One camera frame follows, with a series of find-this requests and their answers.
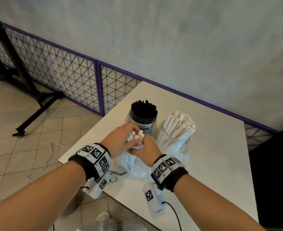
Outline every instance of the person's left hand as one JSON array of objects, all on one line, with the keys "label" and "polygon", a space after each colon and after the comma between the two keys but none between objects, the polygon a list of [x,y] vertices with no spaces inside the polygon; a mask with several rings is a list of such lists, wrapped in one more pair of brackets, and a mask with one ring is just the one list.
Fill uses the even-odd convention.
[{"label": "person's left hand", "polygon": [[109,135],[100,142],[109,150],[112,159],[117,158],[129,148],[142,145],[138,140],[127,142],[128,136],[132,131],[135,131],[136,133],[139,131],[136,124],[131,122],[123,124],[110,132]]}]

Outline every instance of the hand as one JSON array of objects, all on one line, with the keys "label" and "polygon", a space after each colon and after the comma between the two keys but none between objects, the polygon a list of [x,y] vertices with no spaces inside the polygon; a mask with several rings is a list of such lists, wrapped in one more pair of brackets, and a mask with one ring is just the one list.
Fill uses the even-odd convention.
[{"label": "hand", "polygon": [[142,145],[138,140],[127,142],[128,136],[132,131],[138,133],[139,128],[136,124],[131,122],[123,124],[110,132],[109,135],[100,142],[109,150],[112,159],[117,158],[129,148]]},{"label": "hand", "polygon": [[157,143],[153,140],[153,138],[145,134],[144,136],[144,147],[143,149],[130,149],[128,151],[130,154],[139,157],[148,167],[152,167],[153,163],[156,159],[162,155]]}]

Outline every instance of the white shoe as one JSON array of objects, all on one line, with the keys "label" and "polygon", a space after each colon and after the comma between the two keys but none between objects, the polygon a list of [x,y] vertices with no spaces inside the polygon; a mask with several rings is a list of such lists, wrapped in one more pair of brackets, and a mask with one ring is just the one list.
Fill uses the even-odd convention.
[{"label": "white shoe", "polygon": [[106,219],[109,219],[109,213],[102,212],[97,218],[96,221],[104,221]]}]

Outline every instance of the tile floor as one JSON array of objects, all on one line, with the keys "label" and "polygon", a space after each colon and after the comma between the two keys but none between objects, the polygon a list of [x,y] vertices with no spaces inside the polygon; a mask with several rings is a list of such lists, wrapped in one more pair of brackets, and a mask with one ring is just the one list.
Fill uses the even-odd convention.
[{"label": "tile floor", "polygon": [[[40,91],[47,89],[36,85]],[[43,167],[50,156],[49,142],[70,146],[78,135],[84,135],[101,117],[67,99],[57,100],[43,115],[27,127],[23,138],[12,137],[23,120],[39,108],[36,101],[16,88],[0,82],[0,202],[29,183],[27,175]],[[67,148],[54,146],[48,166],[31,175],[32,180],[55,169]],[[148,230],[157,230],[106,194],[93,200],[86,195],[70,215],[55,222],[55,230],[75,231],[92,222],[103,211],[109,211],[122,230],[125,222],[143,222]]]}]

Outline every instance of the wall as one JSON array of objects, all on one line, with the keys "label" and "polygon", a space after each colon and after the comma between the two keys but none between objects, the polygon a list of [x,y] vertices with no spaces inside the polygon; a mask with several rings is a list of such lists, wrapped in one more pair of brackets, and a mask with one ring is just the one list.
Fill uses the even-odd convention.
[{"label": "wall", "polygon": [[283,129],[283,0],[0,0],[0,19]]}]

